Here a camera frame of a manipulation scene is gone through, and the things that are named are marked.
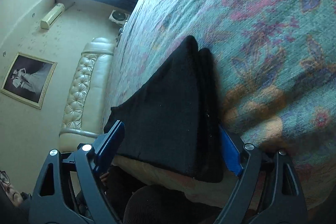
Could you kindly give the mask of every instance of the hand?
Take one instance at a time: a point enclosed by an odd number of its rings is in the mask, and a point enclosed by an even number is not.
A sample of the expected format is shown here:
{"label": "hand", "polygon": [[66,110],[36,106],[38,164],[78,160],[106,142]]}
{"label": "hand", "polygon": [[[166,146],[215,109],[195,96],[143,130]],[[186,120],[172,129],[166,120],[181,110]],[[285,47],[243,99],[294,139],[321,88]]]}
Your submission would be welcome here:
{"label": "hand", "polygon": [[104,186],[106,186],[106,184],[107,184],[107,178],[108,178],[109,174],[110,173],[107,172],[107,173],[100,176],[101,182],[103,183]]}

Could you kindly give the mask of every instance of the eyeglasses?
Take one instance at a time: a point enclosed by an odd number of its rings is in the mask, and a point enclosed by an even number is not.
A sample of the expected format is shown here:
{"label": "eyeglasses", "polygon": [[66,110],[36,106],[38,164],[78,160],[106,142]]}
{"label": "eyeglasses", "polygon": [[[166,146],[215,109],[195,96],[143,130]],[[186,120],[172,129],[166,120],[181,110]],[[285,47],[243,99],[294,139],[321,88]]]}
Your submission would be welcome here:
{"label": "eyeglasses", "polygon": [[0,172],[0,181],[2,181],[4,184],[10,184],[11,181],[9,180],[8,175],[5,171]]}

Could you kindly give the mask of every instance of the picture frame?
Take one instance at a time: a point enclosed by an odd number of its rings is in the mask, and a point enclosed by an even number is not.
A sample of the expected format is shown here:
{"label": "picture frame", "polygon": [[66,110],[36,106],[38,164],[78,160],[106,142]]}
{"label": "picture frame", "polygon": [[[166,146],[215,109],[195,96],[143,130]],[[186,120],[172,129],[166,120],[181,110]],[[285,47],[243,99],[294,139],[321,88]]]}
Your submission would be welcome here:
{"label": "picture frame", "polygon": [[7,72],[0,92],[41,109],[56,65],[57,62],[18,52]]}

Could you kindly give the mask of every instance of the black pants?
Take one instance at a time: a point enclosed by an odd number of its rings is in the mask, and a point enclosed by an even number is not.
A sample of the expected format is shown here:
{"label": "black pants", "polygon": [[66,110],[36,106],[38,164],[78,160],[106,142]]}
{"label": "black pants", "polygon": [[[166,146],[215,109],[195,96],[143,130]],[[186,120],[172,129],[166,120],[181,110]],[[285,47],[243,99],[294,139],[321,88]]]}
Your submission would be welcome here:
{"label": "black pants", "polygon": [[184,193],[159,185],[146,186],[113,166],[107,198],[124,224],[197,224],[221,209],[189,201]]}

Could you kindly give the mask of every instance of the blue gripper pad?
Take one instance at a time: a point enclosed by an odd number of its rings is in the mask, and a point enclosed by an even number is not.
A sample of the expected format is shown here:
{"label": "blue gripper pad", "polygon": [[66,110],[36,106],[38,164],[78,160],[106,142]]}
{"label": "blue gripper pad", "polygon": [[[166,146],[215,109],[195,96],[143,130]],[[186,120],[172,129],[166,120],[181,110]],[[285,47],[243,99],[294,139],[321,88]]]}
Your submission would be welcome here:
{"label": "blue gripper pad", "polygon": [[117,121],[107,134],[100,135],[95,140],[93,143],[96,153],[95,167],[93,168],[95,175],[99,176],[107,172],[124,138],[124,123]]}
{"label": "blue gripper pad", "polygon": [[235,144],[234,141],[232,140],[233,138],[227,134],[227,132],[221,125],[219,125],[219,132],[221,135],[221,142],[222,142],[221,153],[224,162],[226,164],[226,167],[236,176],[239,177],[244,170],[240,160],[240,153],[241,150],[243,149],[244,143],[242,140],[240,141],[238,140],[237,143]]}

